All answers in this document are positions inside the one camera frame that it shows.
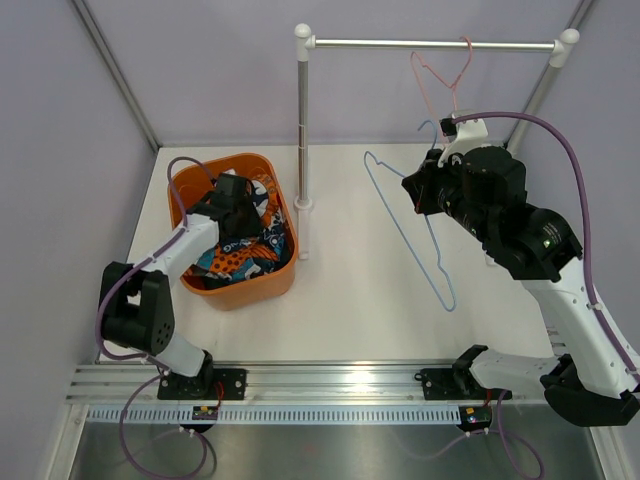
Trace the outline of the colourful patterned shorts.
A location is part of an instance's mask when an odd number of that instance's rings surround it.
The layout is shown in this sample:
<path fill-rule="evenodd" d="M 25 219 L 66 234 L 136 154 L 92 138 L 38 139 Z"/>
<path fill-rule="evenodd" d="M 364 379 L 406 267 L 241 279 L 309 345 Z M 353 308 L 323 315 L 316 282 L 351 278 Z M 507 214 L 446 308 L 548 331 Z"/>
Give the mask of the colourful patterned shorts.
<path fill-rule="evenodd" d="M 277 272 L 291 259 L 288 222 L 279 203 L 275 180 L 266 173 L 251 176 L 251 198 L 261 218 L 257 236 L 221 240 L 206 250 L 188 270 L 188 276 L 213 290 Z"/>

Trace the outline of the blue wire hanger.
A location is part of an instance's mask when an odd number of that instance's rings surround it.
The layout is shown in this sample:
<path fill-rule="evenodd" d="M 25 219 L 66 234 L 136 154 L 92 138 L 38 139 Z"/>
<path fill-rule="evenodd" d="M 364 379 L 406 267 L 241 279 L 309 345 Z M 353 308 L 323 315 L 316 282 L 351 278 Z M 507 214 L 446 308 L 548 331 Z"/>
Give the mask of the blue wire hanger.
<path fill-rule="evenodd" d="M 403 179 L 405 174 L 397 166 L 380 158 L 370 148 L 364 151 L 362 164 L 384 210 L 389 215 L 408 253 L 435 295 L 435 299 L 446 313 L 455 312 L 458 307 L 457 292 L 451 274 L 445 265 L 442 248 L 433 223 L 429 218 L 422 215 L 422 226 L 418 229 L 407 230 L 404 218 L 399 218 L 394 211 L 394 205 L 387 197 L 384 185 L 380 183 L 379 175 L 374 172 L 374 168 L 378 167 L 380 170 L 385 170 L 397 180 Z"/>

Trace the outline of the pink wire hanger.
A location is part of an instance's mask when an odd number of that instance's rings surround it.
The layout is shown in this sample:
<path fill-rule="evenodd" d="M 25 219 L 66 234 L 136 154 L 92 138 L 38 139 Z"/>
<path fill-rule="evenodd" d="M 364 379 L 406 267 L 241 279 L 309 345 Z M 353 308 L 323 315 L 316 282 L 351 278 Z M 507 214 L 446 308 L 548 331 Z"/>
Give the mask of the pink wire hanger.
<path fill-rule="evenodd" d="M 460 69 L 460 71 L 457 73 L 457 75 L 453 80 L 447 80 L 418 51 L 413 50 L 409 56 L 411 70 L 414 74 L 421 97 L 427 108 L 427 112 L 429 114 L 429 120 L 431 121 L 431 124 L 435 129 L 438 139 L 441 140 L 444 145 L 447 145 L 449 141 L 447 140 L 447 137 L 443 132 L 439 117 L 437 115 L 437 111 L 427 92 L 426 84 L 423 78 L 423 72 L 424 71 L 429 72 L 441 85 L 443 85 L 450 92 L 453 110 L 456 111 L 459 107 L 458 95 L 457 95 L 458 87 L 461 80 L 464 78 L 466 71 L 471 65 L 474 57 L 474 50 L 473 50 L 471 39 L 468 36 L 461 36 L 460 40 L 466 44 L 467 57 L 462 68 Z"/>

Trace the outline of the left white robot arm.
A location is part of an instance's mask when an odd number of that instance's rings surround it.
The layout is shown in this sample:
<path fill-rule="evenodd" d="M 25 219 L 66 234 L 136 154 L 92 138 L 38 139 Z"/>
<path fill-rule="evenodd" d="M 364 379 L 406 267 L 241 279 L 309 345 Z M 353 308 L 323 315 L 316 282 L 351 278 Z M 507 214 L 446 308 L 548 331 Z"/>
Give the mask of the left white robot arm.
<path fill-rule="evenodd" d="M 181 388 L 196 399 L 213 391 L 215 375 L 204 367 L 205 351 L 175 331 L 171 288 L 219 241 L 261 232 L 252 193 L 249 179 L 220 174 L 191 208 L 177 201 L 181 222 L 166 243 L 136 264 L 105 268 L 95 331 L 104 356 L 145 358 L 181 375 Z"/>

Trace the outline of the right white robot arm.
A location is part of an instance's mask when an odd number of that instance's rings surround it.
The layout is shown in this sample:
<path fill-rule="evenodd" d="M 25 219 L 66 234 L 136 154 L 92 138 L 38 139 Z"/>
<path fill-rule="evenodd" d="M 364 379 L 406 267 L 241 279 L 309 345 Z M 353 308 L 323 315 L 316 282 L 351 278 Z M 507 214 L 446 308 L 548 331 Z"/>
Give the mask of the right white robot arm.
<path fill-rule="evenodd" d="M 567 351 L 537 358 L 473 345 L 433 380 L 421 370 L 423 388 L 469 399 L 500 390 L 541 396 L 573 425 L 625 426 L 639 411 L 639 382 L 623 363 L 633 350 L 615 348 L 619 333 L 607 337 L 597 318 L 607 310 L 588 297 L 585 250 L 560 214 L 528 203 L 525 182 L 521 161 L 488 146 L 453 162 L 432 149 L 402 186 L 417 213 L 444 213 L 478 240 L 536 300 Z"/>

